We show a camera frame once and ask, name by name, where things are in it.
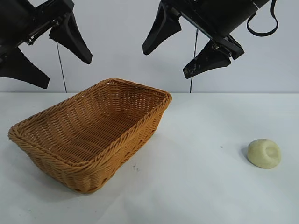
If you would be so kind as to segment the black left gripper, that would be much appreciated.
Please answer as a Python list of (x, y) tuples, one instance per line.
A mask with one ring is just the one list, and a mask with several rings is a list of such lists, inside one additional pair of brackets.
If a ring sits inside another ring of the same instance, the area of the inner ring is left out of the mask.
[(86, 64), (93, 55), (78, 29), (71, 0), (47, 0), (37, 7), (28, 0), (0, 2), (0, 76), (47, 89), (50, 78), (17, 48), (32, 45), (51, 28), (49, 38), (60, 43)]

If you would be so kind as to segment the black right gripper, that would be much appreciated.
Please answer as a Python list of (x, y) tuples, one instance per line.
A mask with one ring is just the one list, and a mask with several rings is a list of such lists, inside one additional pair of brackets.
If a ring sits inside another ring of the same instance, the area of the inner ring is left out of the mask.
[(181, 31), (180, 17), (199, 29), (210, 41), (184, 68), (186, 79), (231, 64), (244, 51), (231, 36), (243, 22), (250, 22), (266, 0), (162, 0), (152, 28), (142, 44), (149, 55), (163, 41)]

